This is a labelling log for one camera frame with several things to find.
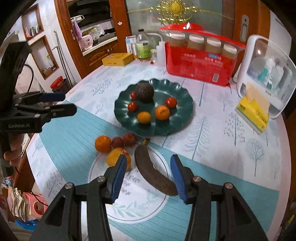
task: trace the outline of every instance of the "printed tablecloth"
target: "printed tablecloth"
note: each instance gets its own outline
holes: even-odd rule
[[[82,80],[67,95],[67,101],[79,107],[77,114],[53,119],[31,141],[27,154],[45,199],[51,202],[66,182],[84,184],[105,172],[106,155],[95,151],[94,140],[102,134],[113,138],[127,132],[114,116],[114,101],[128,85],[150,78],[179,83],[195,103],[193,118],[185,128],[151,137],[149,154],[156,168],[171,178],[169,160],[176,153],[208,182],[232,182],[267,233],[282,180],[276,120],[270,120],[267,131],[259,136],[234,110],[240,100],[235,83],[220,87],[135,61],[125,67],[102,66]],[[135,166],[134,149],[127,149],[132,169],[125,175],[120,196],[114,205],[107,205],[114,240],[183,240],[191,205],[149,185]],[[82,228],[87,239],[85,208],[83,204]],[[215,239],[215,209],[213,203],[210,240]]]

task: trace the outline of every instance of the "gold decoration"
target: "gold decoration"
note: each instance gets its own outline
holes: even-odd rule
[[[232,18],[219,13],[199,9],[193,6],[191,0],[160,0],[159,4],[156,7],[129,11],[128,13],[143,11],[153,11],[156,15],[156,18],[161,23],[167,24],[187,22],[193,17],[193,14],[196,12],[215,14],[233,20]]]

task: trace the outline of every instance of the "towel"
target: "towel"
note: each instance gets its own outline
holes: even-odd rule
[[[74,23],[73,23],[73,29],[74,29],[74,32],[75,32],[75,35],[76,35],[76,38],[78,39],[78,41],[80,41],[82,39],[82,32],[78,26],[78,24],[76,23],[76,21],[74,20]]]

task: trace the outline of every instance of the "dish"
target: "dish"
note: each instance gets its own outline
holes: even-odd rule
[[[153,103],[142,103],[139,100],[132,100],[130,94],[135,91],[140,83],[149,83],[154,88]],[[155,109],[165,105],[167,98],[173,97],[177,100],[176,108],[170,109],[171,116],[167,120],[157,120]],[[135,112],[128,111],[131,101],[136,102],[138,108]],[[149,124],[141,124],[137,121],[140,112],[147,111],[151,115]],[[174,133],[189,122],[193,113],[193,99],[188,91],[178,83],[169,80],[150,79],[141,80],[137,84],[130,85],[125,91],[119,94],[114,104],[114,114],[123,128],[137,133],[140,136],[163,136]]]

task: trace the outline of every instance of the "banana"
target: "banana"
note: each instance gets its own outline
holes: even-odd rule
[[[175,183],[154,169],[147,149],[148,142],[149,139],[145,139],[135,150],[135,161],[139,172],[157,190],[169,196],[178,195]]]

